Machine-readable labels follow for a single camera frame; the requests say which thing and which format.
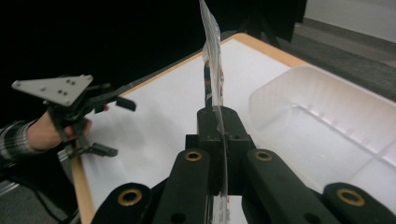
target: translucent plastic container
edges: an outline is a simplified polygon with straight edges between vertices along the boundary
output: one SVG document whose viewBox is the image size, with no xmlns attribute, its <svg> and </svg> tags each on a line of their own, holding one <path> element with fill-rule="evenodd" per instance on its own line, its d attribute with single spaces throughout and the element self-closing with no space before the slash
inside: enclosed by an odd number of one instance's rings
<svg viewBox="0 0 396 224">
<path fill-rule="evenodd" d="M 356 185 L 396 214 L 396 104 L 305 65 L 249 99 L 250 134 L 318 192 Z"/>
</svg>

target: transparent plastic sheet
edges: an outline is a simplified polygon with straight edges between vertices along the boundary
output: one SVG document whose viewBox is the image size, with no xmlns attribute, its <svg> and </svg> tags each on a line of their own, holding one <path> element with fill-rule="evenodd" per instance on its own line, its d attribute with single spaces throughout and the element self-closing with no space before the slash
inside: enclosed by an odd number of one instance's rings
<svg viewBox="0 0 396 224">
<path fill-rule="evenodd" d="M 218 122 L 218 130 L 221 135 L 222 145 L 222 157 L 224 161 L 224 166 L 222 167 L 223 178 L 222 187 L 218 195 L 213 197 L 212 207 L 208 211 L 208 223 L 212 224 L 224 224 L 228 223 L 228 189 L 227 189 L 227 162 L 226 162 L 226 152 L 227 145 L 225 141 L 225 131 L 221 115 L 220 106 L 223 105 L 223 94 L 222 87 L 224 82 L 224 77 L 221 68 L 221 53 L 220 53 L 220 32 L 219 26 L 216 19 L 210 13 L 209 8 L 204 0 L 200 0 L 201 16 L 203 24 L 205 27 L 206 42 L 203 48 L 203 60 L 205 63 L 205 84 L 208 85 L 208 79 L 210 73 L 210 88 L 207 87 L 205 93 L 205 104 L 208 105 L 211 99 L 211 104 L 213 106 L 213 111 Z"/>
</svg>

